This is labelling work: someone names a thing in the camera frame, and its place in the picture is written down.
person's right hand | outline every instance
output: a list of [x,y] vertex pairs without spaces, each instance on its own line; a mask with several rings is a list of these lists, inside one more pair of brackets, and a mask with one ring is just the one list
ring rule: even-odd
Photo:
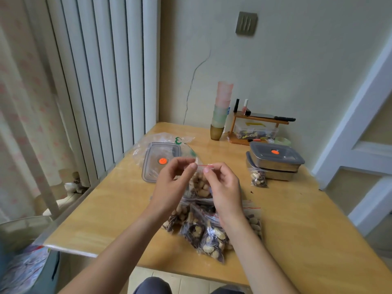
[[214,163],[214,170],[204,168],[213,191],[213,200],[223,229],[227,229],[230,220],[244,217],[242,212],[241,189],[239,179],[225,163]]

person's left hand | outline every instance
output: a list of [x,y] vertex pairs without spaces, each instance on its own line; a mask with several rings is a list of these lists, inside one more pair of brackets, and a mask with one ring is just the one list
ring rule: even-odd
[[196,172],[197,164],[194,162],[194,158],[174,158],[159,173],[150,207],[158,210],[164,221],[178,206],[189,180]]

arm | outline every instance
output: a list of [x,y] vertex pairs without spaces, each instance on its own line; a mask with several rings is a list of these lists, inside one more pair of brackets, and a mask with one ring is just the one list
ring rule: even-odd
[[237,176],[225,163],[213,165],[215,170],[205,168],[204,175],[213,190],[220,223],[230,238],[253,293],[298,293],[246,220]]
[[[60,293],[119,293],[151,238],[176,209],[196,169],[197,165],[191,158],[175,158],[170,161],[161,170],[153,197],[139,218]],[[174,181],[176,175],[181,177]]]

vertical blind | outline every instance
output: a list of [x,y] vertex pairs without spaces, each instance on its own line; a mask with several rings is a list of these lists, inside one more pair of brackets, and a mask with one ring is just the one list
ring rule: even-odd
[[36,5],[80,176],[93,184],[157,122],[160,0]]

curtain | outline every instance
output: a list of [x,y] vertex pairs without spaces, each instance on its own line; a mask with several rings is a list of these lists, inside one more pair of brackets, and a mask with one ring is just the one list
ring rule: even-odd
[[0,223],[36,215],[42,200],[56,217],[75,158],[23,0],[0,0],[0,21]]

